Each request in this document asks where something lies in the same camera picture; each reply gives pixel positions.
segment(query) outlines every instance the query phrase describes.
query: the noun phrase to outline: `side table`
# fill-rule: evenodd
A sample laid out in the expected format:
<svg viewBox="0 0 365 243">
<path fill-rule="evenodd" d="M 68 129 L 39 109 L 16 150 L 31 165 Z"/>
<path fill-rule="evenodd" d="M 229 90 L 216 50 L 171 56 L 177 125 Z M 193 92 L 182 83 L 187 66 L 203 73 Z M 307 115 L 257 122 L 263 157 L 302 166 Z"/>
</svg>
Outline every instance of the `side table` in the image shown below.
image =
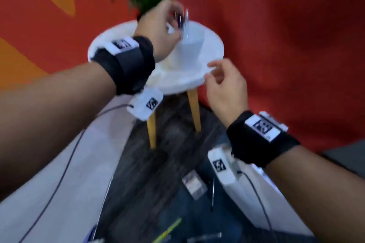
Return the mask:
<svg viewBox="0 0 365 243">
<path fill-rule="evenodd" d="M 166 60 L 156 64 L 146 85 L 157 87 L 164 95 L 187 92 L 189 104 L 192 112 L 195 130 L 201 130 L 200 113 L 198 103 L 197 87 L 204 83 L 204 74 L 210 71 L 207 67 L 208 62 L 223 58 L 224 46 L 221 38 L 209 28 L 202 24 L 190 21 L 189 25 L 199 25 L 204 29 L 204 42 L 198 57 L 198 67 L 192 71 L 176 71 L 170 69 L 169 57 Z M 89 46 L 88 60 L 95 55 L 98 47 L 104 43 L 121 39 L 126 36 L 132 36 L 137 28 L 137 21 L 128 21 L 107 29 L 98 35 Z M 151 149 L 156 148 L 156 112 L 147 120 L 148 136 Z"/>
</svg>

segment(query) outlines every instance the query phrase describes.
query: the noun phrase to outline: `black wrist strap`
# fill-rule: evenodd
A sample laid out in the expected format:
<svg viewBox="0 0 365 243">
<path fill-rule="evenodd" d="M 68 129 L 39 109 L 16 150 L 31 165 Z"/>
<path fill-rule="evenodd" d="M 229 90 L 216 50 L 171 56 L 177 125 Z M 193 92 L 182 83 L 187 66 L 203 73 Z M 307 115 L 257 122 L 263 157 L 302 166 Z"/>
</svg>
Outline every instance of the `black wrist strap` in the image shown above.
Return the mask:
<svg viewBox="0 0 365 243">
<path fill-rule="evenodd" d="M 236 158 L 245 163 L 254 163 L 258 167 L 265 167 L 282 153 L 285 153 L 296 145 L 300 145 L 300 142 L 294 137 L 267 119 L 262 118 L 263 121 L 268 122 L 269 125 L 275 126 L 280 130 L 280 134 L 269 142 L 253 128 L 244 123 L 253 115 L 251 111 L 243 112 L 227 129 L 227 135 L 232 145 L 232 153 Z"/>
<path fill-rule="evenodd" d="M 139 48 L 133 48 L 115 56 L 98 49 L 92 61 L 99 63 L 110 75 L 116 85 L 116 94 L 135 94 L 140 92 L 155 68 L 153 45 L 148 38 L 133 38 Z"/>
</svg>

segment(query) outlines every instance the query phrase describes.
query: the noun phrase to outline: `hand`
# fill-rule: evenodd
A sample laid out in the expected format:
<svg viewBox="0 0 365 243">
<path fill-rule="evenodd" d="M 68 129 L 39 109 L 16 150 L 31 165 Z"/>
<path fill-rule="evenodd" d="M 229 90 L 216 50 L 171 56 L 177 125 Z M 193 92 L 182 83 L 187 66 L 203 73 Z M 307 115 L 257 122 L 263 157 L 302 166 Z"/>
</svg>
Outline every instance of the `hand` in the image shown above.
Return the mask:
<svg viewBox="0 0 365 243">
<path fill-rule="evenodd" d="M 249 109 L 246 80 L 229 59 L 208 63 L 216 67 L 204 76 L 210 107 L 228 128 Z"/>
<path fill-rule="evenodd" d="M 162 0 L 139 20 L 134 36 L 144 36 L 151 41 L 155 62 L 166 58 L 180 41 L 182 31 L 178 29 L 177 22 L 170 13 L 183 13 L 183 10 L 183 6 L 177 1 Z M 173 34 L 167 32 L 166 22 L 176 29 Z"/>
</svg>

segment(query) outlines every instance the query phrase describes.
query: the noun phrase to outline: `black cable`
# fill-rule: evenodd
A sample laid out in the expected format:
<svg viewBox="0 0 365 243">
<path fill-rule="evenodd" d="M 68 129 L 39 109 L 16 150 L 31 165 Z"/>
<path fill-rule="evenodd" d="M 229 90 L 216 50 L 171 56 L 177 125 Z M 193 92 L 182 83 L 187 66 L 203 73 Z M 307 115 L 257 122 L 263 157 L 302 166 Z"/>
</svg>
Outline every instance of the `black cable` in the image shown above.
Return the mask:
<svg viewBox="0 0 365 243">
<path fill-rule="evenodd" d="M 116 109 L 119 109 L 119 108 L 124 108 L 124 107 L 131 107 L 131 108 L 133 108 L 133 105 L 130 105 L 130 104 L 122 104 L 122 105 L 119 105 L 119 106 L 112 107 L 112 108 L 107 109 L 107 110 L 105 110 L 104 112 L 102 112 L 102 113 L 98 114 L 98 115 L 95 117 L 95 119 L 97 119 L 97 118 L 99 118 L 100 116 L 102 116 L 102 115 L 106 114 L 107 112 L 110 112 L 110 111 L 113 111 L 113 110 L 116 110 Z M 49 198 L 49 200 L 48 200 L 47 204 L 44 206 L 44 208 L 43 208 L 43 210 L 41 211 L 41 213 L 38 215 L 37 219 L 33 222 L 33 224 L 30 226 L 30 228 L 27 230 L 27 232 L 23 235 L 23 237 L 21 238 L 21 240 L 20 240 L 18 243 L 22 243 L 22 242 L 24 241 L 24 239 L 28 236 L 28 234 L 29 234 L 29 233 L 33 230 L 33 228 L 34 228 L 34 227 L 35 227 L 35 225 L 38 223 L 39 219 L 42 217 L 42 215 L 44 214 L 44 212 L 45 212 L 45 211 L 46 211 L 46 209 L 48 208 L 49 204 L 51 203 L 51 201 L 52 201 L 52 199 L 53 199 L 54 195 L 57 193 L 58 188 L 60 187 L 60 185 L 61 185 L 61 183 L 62 183 L 62 181 L 63 181 L 63 178 L 64 178 L 64 177 L 65 177 L 65 175 L 66 175 L 66 171 L 67 171 L 68 167 L 70 166 L 71 159 L 72 159 L 72 157 L 73 157 L 73 155 L 74 155 L 74 153 L 75 153 L 75 151 L 76 151 L 76 148 L 77 148 L 77 146 L 79 145 L 80 140 L 82 139 L 82 137 L 83 137 L 83 135 L 84 135 L 84 133 L 85 133 L 86 129 L 85 129 L 85 130 L 83 130 L 83 131 L 81 132 L 81 135 L 80 135 L 79 139 L 77 140 L 77 142 L 76 142 L 76 144 L 75 144 L 75 147 L 74 147 L 74 148 L 73 148 L 73 150 L 72 150 L 71 156 L 70 156 L 70 158 L 69 158 L 69 160 L 68 160 L 68 162 L 67 162 L 67 165 L 66 165 L 66 167 L 65 167 L 65 170 L 63 171 L 62 176 L 61 176 L 60 180 L 58 181 L 58 184 L 57 184 L 57 186 L 56 186 L 56 189 L 53 191 L 53 193 L 52 193 L 51 197 Z"/>
<path fill-rule="evenodd" d="M 265 218 L 266 218 L 267 224 L 269 225 L 269 229 L 270 229 L 270 232 L 271 232 L 271 234 L 272 234 L 272 237 L 274 238 L 274 241 L 277 243 L 276 235 L 275 235 L 275 233 L 274 233 L 273 227 L 271 226 L 271 222 L 270 222 L 269 216 L 268 216 L 268 215 L 267 215 L 267 213 L 266 213 L 266 209 L 265 209 L 265 207 L 263 206 L 263 203 L 262 203 L 262 201 L 261 201 L 261 198 L 260 198 L 260 196 L 258 195 L 257 190 L 256 190 L 255 186 L 253 185 L 253 182 L 251 181 L 251 179 L 249 178 L 249 176 L 248 176 L 245 172 L 237 171 L 237 174 L 243 174 L 243 175 L 245 175 L 245 176 L 246 176 L 246 178 L 247 178 L 247 180 L 250 182 L 250 184 L 251 184 L 251 186 L 252 186 L 252 189 L 253 189 L 253 191 L 255 192 L 255 194 L 256 194 L 256 196 L 257 196 L 258 201 L 260 202 L 260 205 L 261 205 L 262 211 L 263 211 L 263 213 L 264 213 L 264 215 L 265 215 Z"/>
</svg>

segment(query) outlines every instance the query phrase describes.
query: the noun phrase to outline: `wooden table leg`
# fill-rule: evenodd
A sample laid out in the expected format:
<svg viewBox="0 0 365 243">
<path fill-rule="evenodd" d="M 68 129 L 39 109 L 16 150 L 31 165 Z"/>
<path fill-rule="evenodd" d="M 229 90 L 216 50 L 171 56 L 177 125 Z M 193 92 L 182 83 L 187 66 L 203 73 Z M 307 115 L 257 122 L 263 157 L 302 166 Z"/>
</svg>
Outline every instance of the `wooden table leg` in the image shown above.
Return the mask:
<svg viewBox="0 0 365 243">
<path fill-rule="evenodd" d="M 156 148 L 156 111 L 154 111 L 147 120 L 148 137 L 150 139 L 151 149 Z"/>
<path fill-rule="evenodd" d="M 200 124 L 200 112 L 199 112 L 199 101 L 198 101 L 198 90 L 190 89 L 187 91 L 189 104 L 191 109 L 191 114 L 193 115 L 193 121 L 195 130 L 200 132 L 202 130 L 202 126 Z"/>
</svg>

